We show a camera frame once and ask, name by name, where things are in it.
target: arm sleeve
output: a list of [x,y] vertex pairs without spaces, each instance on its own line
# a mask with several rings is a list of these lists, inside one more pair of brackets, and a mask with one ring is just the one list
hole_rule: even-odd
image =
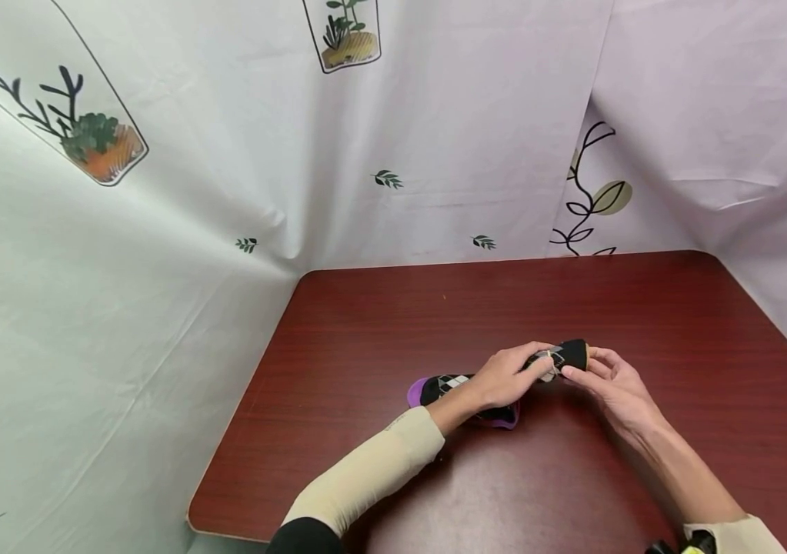
[[786,554],[778,539],[760,518],[749,516],[732,523],[699,523],[684,526],[685,536],[703,529],[713,535],[719,554]]
[[266,554],[345,554],[345,549],[341,539],[322,521],[300,518],[276,531]]
[[432,462],[444,443],[427,408],[412,408],[307,485],[282,524],[312,518],[340,537],[366,509]]

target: fabric backdrop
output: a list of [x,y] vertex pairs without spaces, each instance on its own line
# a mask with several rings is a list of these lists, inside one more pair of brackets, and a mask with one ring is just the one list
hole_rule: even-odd
[[187,552],[309,270],[672,249],[787,335],[787,2],[0,1],[0,552]]

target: table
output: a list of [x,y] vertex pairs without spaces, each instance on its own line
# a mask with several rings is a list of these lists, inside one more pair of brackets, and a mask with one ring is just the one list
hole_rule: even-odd
[[[188,520],[267,541],[305,485],[404,412],[416,379],[573,338],[632,362],[787,548],[787,341],[701,252],[307,274]],[[610,438],[578,391],[537,385],[514,431],[458,430],[440,460],[358,521],[352,552],[637,554],[671,540],[666,502]]]

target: left hand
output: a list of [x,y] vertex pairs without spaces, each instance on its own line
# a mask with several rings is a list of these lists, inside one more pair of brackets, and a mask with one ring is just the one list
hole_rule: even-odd
[[489,358],[473,379],[459,386],[458,389],[468,389],[473,392],[480,403],[480,410],[512,404],[525,395],[529,386],[540,379],[541,375],[554,369],[554,362],[549,356],[535,360],[524,372],[519,371],[522,364],[538,350],[552,348],[554,345],[545,342],[530,342],[513,349],[499,350]]
[[545,342],[530,342],[515,349],[500,350],[473,378],[456,386],[427,407],[430,418],[443,436],[488,408],[500,408],[519,400],[541,375],[554,369],[549,356],[539,358],[524,372],[522,364],[538,350],[551,349]]

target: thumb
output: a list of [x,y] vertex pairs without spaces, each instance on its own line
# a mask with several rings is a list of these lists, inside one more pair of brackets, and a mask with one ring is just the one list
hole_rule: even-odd
[[591,372],[582,372],[581,369],[570,365],[562,368],[562,374],[569,381],[580,385],[581,389],[593,392],[601,398],[605,397],[605,393],[609,391],[609,386],[611,386],[608,381],[605,381],[603,378],[599,377],[599,375]]
[[517,376],[531,385],[552,371],[554,371],[554,361],[552,361],[550,356],[543,356],[532,362],[532,365],[526,368],[524,372],[518,373]]

